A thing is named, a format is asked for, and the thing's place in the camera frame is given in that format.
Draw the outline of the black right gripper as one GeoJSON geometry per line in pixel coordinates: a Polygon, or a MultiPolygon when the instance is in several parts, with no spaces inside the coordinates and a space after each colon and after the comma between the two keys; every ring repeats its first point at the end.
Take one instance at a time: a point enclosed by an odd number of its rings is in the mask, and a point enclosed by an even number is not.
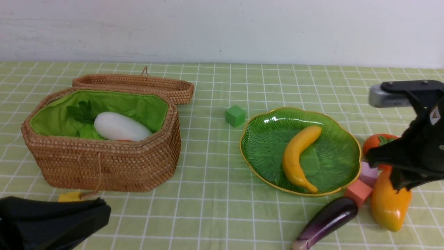
{"type": "Polygon", "coordinates": [[[396,191],[443,180],[443,101],[423,109],[401,137],[371,148],[365,157],[371,167],[393,167],[396,191]]]}

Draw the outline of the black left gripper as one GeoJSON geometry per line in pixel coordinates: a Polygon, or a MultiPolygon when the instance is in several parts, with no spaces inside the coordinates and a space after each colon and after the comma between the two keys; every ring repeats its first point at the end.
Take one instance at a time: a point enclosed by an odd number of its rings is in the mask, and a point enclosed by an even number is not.
{"type": "Polygon", "coordinates": [[[109,223],[111,207],[89,201],[0,200],[2,250],[73,250],[109,223]]]}

